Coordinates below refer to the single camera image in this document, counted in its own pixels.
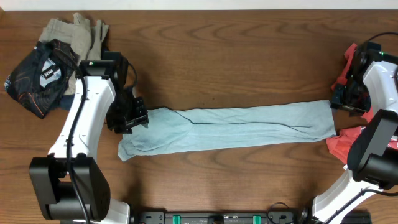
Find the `red printed t-shirt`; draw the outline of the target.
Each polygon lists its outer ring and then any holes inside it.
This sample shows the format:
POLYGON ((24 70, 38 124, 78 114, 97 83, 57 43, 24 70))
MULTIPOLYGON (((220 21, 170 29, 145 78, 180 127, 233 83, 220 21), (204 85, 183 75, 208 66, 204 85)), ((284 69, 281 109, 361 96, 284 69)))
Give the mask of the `red printed t-shirt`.
MULTIPOLYGON (((345 52, 346 65, 336 82, 347 84, 355 81, 350 66, 353 44, 345 52)), ((373 62, 366 70, 362 82, 369 92, 371 109, 362 117, 367 126, 342 129, 335 137, 326 140, 329 151, 344 163, 365 162, 370 154, 382 154, 385 149, 397 149, 397 65, 388 62, 373 62)))

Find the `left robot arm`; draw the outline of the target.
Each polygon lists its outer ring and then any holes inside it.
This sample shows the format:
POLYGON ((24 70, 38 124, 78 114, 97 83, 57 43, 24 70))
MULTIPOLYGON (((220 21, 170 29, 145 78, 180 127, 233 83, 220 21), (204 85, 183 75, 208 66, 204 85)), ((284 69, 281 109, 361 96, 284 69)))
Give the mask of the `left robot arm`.
POLYGON ((132 223, 128 203, 111 197, 97 165, 97 149, 109 107, 119 95, 109 78, 76 81, 63 129, 45 157, 33 157, 30 179, 46 220, 67 223, 132 223))

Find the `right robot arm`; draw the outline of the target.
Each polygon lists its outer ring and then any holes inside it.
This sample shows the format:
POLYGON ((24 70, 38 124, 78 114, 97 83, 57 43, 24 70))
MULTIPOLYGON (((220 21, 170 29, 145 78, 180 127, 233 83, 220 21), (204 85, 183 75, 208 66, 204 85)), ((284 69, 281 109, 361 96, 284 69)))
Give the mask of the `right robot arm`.
POLYGON ((397 65, 373 62, 363 75, 374 116, 355 140, 343 175, 313 199, 302 223, 341 223, 360 203, 375 194, 395 197, 397 150, 388 146, 397 135, 397 65))

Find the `light blue t-shirt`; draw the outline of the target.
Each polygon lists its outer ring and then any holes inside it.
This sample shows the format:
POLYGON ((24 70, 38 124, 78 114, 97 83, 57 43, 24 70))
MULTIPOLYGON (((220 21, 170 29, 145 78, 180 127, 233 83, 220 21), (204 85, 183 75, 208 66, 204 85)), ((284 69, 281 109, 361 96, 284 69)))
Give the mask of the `light blue t-shirt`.
POLYGON ((188 151, 317 142, 336 134, 328 100, 250 108, 148 112, 147 126, 125 134, 118 156, 153 156, 188 151))

